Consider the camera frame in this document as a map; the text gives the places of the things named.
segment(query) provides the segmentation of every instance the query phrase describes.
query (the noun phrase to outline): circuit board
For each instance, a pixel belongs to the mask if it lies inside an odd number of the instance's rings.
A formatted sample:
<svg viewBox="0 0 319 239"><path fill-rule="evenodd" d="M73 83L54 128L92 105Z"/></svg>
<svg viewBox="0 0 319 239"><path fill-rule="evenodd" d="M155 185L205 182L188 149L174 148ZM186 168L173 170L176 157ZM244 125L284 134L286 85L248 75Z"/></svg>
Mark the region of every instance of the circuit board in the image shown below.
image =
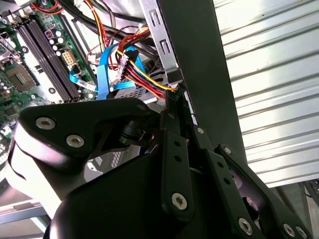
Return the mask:
<svg viewBox="0 0 319 239"><path fill-rule="evenodd" d="M0 165L7 158L19 112L27 107L94 100L96 93L69 80L94 85L61 19L26 9L0 24Z"/></svg>

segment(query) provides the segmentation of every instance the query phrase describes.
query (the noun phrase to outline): corrugated metal wall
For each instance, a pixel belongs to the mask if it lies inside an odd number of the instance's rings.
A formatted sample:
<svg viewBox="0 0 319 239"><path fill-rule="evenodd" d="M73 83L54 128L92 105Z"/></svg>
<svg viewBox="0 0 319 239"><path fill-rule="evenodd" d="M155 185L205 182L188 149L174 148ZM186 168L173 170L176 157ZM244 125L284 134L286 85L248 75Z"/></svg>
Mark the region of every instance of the corrugated metal wall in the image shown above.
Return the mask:
<svg viewBox="0 0 319 239"><path fill-rule="evenodd" d="M249 166L319 178L319 0L215 0Z"/></svg>

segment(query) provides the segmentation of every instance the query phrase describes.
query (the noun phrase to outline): silver screw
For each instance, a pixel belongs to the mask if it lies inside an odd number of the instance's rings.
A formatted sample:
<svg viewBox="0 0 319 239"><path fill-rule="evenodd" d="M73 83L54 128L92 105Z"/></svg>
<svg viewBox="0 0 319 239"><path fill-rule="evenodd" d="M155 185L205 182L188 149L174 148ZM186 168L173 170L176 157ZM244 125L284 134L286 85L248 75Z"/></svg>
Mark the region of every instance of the silver screw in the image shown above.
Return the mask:
<svg viewBox="0 0 319 239"><path fill-rule="evenodd" d="M307 234L305 233L305 231L304 230L302 230L300 227L298 227L298 226L296 226L296 229L297 229L297 231L299 232L299 234L304 238L304 239L307 239L308 238L308 236L307 236Z"/></svg>
<svg viewBox="0 0 319 239"><path fill-rule="evenodd" d="M231 154L231 150L229 148L225 147L224 150L226 153Z"/></svg>
<svg viewBox="0 0 319 239"><path fill-rule="evenodd" d="M205 132L204 132L201 128L197 128L197 131L198 131L200 134L205 134Z"/></svg>
<svg viewBox="0 0 319 239"><path fill-rule="evenodd" d="M72 134L66 138L66 143L74 148L80 148L84 145L84 139L81 136Z"/></svg>
<svg viewBox="0 0 319 239"><path fill-rule="evenodd" d="M293 238L296 236L294 230L288 224L284 224L284 228L289 236L291 236Z"/></svg>
<svg viewBox="0 0 319 239"><path fill-rule="evenodd" d="M171 197L171 201L180 210L185 210L187 208L186 198L180 193L174 193Z"/></svg>
<svg viewBox="0 0 319 239"><path fill-rule="evenodd" d="M142 105L138 105L138 108L139 108L139 109L141 109L142 111L144 111L144 110L145 110L145 107L144 107L144 106L142 106Z"/></svg>
<svg viewBox="0 0 319 239"><path fill-rule="evenodd" d="M38 118L35 121L35 124L36 124L36 126L38 126L41 129L50 130L50 129L55 128L54 120L47 118L47 117Z"/></svg>
<svg viewBox="0 0 319 239"><path fill-rule="evenodd" d="M172 119L175 119L175 116L171 113L169 113L168 116L171 117Z"/></svg>
<svg viewBox="0 0 319 239"><path fill-rule="evenodd" d="M253 234L253 228L246 219L240 218L238 220L238 224L241 230L243 230L247 235L251 236Z"/></svg>

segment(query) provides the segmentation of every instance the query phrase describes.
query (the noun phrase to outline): ram slot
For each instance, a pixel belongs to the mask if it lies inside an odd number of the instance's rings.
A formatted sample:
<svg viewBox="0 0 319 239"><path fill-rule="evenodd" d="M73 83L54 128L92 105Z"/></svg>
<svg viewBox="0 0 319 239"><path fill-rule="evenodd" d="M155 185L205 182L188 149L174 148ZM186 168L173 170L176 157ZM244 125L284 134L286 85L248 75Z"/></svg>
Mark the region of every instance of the ram slot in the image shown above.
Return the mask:
<svg viewBox="0 0 319 239"><path fill-rule="evenodd" d="M28 47L30 48L31 52L34 54L35 58L37 59L39 65L43 69L43 71L47 74L48 78L52 82L53 86L61 96L61 98L64 101L69 101L71 100L68 93L64 89L63 85L60 83L59 79L56 77L54 72L52 71L51 66L48 64L47 60L45 59L44 55L36 45L36 43L33 41L32 37L26 30L26 27L24 25L19 26L17 28L17 31L20 33L21 37L23 40L26 42Z"/></svg>
<svg viewBox="0 0 319 239"><path fill-rule="evenodd" d="M69 80L68 72L61 60L56 56L36 21L24 19L23 23L14 27L21 34L27 45L30 46L31 52L62 99L66 102L77 99L79 94L76 86Z"/></svg>
<svg viewBox="0 0 319 239"><path fill-rule="evenodd" d="M52 46L48 42L44 33L42 32L39 25L35 20L32 20L29 24L29 28L32 30L32 33L35 34L38 38L38 42L43 50L48 52L49 54L53 54L53 57L49 57L49 61L54 66L56 73L60 76L64 86L68 89L69 93L73 97L78 97L79 93L75 85L69 79L69 73L66 71L65 66L62 64L61 60L56 56L55 52L52 49Z"/></svg>

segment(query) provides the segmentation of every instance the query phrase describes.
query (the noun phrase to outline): computer chip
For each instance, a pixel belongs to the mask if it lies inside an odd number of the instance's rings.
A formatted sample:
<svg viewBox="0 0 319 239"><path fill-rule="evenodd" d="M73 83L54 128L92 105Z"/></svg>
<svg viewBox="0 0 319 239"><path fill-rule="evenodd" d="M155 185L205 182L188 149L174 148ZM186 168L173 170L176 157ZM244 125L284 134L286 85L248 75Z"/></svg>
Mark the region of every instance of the computer chip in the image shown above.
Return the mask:
<svg viewBox="0 0 319 239"><path fill-rule="evenodd" d="M6 72L19 92L30 90L35 87L35 82L24 66L19 65Z"/></svg>
<svg viewBox="0 0 319 239"><path fill-rule="evenodd" d="M14 107L10 107L8 109L5 109L4 112L6 113L7 116L13 116L17 114L17 111L15 110Z"/></svg>

